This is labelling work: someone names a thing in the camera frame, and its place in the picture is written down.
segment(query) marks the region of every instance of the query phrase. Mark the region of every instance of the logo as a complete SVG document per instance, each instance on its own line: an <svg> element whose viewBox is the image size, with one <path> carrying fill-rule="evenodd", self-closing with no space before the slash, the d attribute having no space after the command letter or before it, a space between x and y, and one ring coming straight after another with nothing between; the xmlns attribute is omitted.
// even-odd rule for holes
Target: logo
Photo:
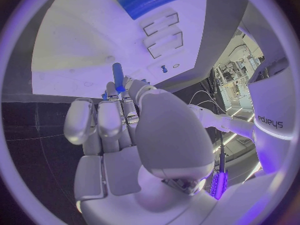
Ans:
<svg viewBox="0 0 300 225"><path fill-rule="evenodd" d="M264 116L258 116L258 120L262 121L265 124L268 125L273 125L273 127L275 127L276 129L282 129L284 127L283 122L282 121L273 121L271 119L267 119Z"/></svg>

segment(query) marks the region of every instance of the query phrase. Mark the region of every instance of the dark floor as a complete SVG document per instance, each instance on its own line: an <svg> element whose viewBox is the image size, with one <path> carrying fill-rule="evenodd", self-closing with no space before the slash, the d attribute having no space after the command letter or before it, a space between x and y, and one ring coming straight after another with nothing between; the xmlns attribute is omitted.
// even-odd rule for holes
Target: dark floor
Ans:
<svg viewBox="0 0 300 225"><path fill-rule="evenodd" d="M189 103L193 94L200 89L202 87L197 83L175 95ZM224 108L220 94L217 94L217 102ZM207 94L200 92L192 104L208 99ZM202 105L213 110L210 102ZM69 106L69 103L4 102L2 122L12 159L29 189L46 208L67 224L84 225L86 223L74 199L74 177L77 164L84 155L83 149L82 146L69 143L63 135ZM214 142L215 129L209 128L207 131ZM1 201L9 200L10 194L3 184L0 185L0 189L6 191L0 194ZM9 204L0 212L2 220L10 218L6 224L30 224L13 200Z"/></svg>

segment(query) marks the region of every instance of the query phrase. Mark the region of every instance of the black floor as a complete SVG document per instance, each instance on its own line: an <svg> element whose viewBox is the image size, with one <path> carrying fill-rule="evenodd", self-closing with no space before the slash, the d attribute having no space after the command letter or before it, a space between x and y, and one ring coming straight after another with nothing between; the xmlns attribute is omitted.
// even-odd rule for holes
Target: black floor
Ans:
<svg viewBox="0 0 300 225"><path fill-rule="evenodd" d="M199 83L175 93L187 104L195 92L202 90ZM200 92L192 104L209 100ZM224 108L221 93L216 96ZM213 104L201 105L213 110ZM2 122L8 149L17 170L33 194L58 218L69 225L86 224L78 212L74 199L74 178L82 146L67 141L63 125L69 103L5 102L2 103ZM207 129L212 142L216 139L214 128ZM30 220L0 183L1 224L31 224Z"/></svg>

